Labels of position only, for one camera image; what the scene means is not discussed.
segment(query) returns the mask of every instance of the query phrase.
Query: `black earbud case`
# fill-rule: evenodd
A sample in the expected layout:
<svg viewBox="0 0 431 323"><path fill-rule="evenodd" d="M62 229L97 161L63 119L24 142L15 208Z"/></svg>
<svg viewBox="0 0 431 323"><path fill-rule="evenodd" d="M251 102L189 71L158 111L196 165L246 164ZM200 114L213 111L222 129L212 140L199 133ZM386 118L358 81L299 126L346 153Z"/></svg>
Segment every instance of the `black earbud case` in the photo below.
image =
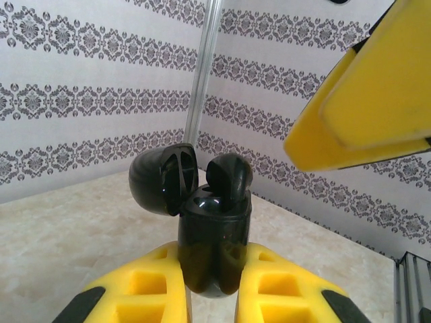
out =
<svg viewBox="0 0 431 323"><path fill-rule="evenodd" d="M245 265L253 172L235 153L210 161L206 185L198 187L197 171L192 145L151 149L133 160L130 189L144 209L180 215L178 259L187 287L206 297L231 295Z"/></svg>

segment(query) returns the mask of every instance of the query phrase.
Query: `cutout hole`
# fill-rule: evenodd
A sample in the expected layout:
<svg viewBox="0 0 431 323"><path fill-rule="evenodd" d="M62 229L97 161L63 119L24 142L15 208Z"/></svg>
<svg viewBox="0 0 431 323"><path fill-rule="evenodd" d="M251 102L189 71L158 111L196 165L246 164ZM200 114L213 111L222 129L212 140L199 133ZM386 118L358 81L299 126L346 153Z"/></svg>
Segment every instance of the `cutout hole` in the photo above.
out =
<svg viewBox="0 0 431 323"><path fill-rule="evenodd" d="M167 256L168 256L168 249L163 249L156 254L154 259L155 260L166 259Z"/></svg>
<svg viewBox="0 0 431 323"><path fill-rule="evenodd" d="M163 318L164 305L118 305L115 323L160 323Z"/></svg>
<svg viewBox="0 0 431 323"><path fill-rule="evenodd" d="M132 295L159 295L166 292L166 277L162 274L138 271L131 279Z"/></svg>
<svg viewBox="0 0 431 323"><path fill-rule="evenodd" d="M266 274L259 283L259 294L301 296L295 277L289 274Z"/></svg>
<svg viewBox="0 0 431 323"><path fill-rule="evenodd" d="M193 158L184 151L181 152L181 168L183 169L184 182L187 192L191 192L193 180L195 178L195 164Z"/></svg>
<svg viewBox="0 0 431 323"><path fill-rule="evenodd" d="M261 304L264 323L315 323L311 311L308 308L293 308L289 306L275 306Z"/></svg>
<svg viewBox="0 0 431 323"><path fill-rule="evenodd" d="M275 262L274 258L264 252L261 252L261 254L259 255L259 260Z"/></svg>

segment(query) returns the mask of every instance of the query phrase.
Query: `white wallpaper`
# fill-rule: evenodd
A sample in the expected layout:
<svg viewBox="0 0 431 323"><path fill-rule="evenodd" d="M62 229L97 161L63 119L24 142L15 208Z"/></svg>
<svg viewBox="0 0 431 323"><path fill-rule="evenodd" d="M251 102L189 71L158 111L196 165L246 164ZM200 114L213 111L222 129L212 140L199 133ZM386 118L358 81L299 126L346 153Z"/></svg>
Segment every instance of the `white wallpaper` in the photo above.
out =
<svg viewBox="0 0 431 323"><path fill-rule="evenodd" d="M126 170L182 141L200 1L0 7L0 203Z"/></svg>

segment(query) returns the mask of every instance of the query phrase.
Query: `black rubber edge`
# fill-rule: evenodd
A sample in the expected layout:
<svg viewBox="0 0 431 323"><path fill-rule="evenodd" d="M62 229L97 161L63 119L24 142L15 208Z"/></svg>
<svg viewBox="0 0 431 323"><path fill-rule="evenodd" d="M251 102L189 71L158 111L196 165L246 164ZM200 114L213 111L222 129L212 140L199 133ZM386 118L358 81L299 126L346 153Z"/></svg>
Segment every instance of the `black rubber edge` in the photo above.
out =
<svg viewBox="0 0 431 323"><path fill-rule="evenodd" d="M359 51L361 50L361 48L365 45L366 41L369 39L369 37L361 40L359 43L355 44L352 46L352 49L355 51L356 54L359 53Z"/></svg>
<svg viewBox="0 0 431 323"><path fill-rule="evenodd" d="M350 298L328 289L322 295L341 323L371 323Z"/></svg>
<svg viewBox="0 0 431 323"><path fill-rule="evenodd" d="M428 308L422 308L419 312L420 323L431 322L431 310Z"/></svg>
<svg viewBox="0 0 431 323"><path fill-rule="evenodd" d="M105 291L103 287L94 287L76 295L53 323L84 323Z"/></svg>
<svg viewBox="0 0 431 323"><path fill-rule="evenodd" d="M382 16L376 21L376 23L373 25L373 27L370 28L370 31L368 32L370 35L376 30L377 26L382 22L383 18L386 16L386 14L389 12L389 10L391 10L394 3L395 2L393 2L391 4L391 6L385 11L385 13L382 14Z"/></svg>
<svg viewBox="0 0 431 323"><path fill-rule="evenodd" d="M431 138L425 138L425 140L431 146ZM421 151L415 151L414 153L408 153L407 155L401 155L401 156L387 158L387 159L382 159L382 160L378 160L378 161L372 161L372 162L368 162L368 163L361 163L361 164L356 164L356 165L352 165L352 166L341 167L341 168L338 168L338 169L339 170L346 170L348 168L353 168L353 167L358 167L358 166L364 166L364 165L369 165L369 164L374 164L374 163L387 162L389 160L394 160L394 159L398 159L398 158L404 158L404 157L409 157L409 156L413 156L413 155L418 155L420 153L430 153L430 152L431 152L431 148L425 149L425 150L421 150Z"/></svg>

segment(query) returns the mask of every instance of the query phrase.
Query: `beige surface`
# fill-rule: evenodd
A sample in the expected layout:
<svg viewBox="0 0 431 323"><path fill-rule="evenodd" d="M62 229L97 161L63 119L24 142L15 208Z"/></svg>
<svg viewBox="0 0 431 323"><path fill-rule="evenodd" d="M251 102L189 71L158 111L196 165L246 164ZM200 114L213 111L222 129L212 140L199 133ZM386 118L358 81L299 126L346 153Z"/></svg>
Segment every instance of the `beige surface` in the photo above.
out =
<svg viewBox="0 0 431 323"><path fill-rule="evenodd" d="M89 282L175 240L177 221L140 209L127 173L0 205L0 322L52 322ZM250 241L344 288L372 322L393 322L390 259L255 196ZM194 295L194 322L233 322L235 301Z"/></svg>

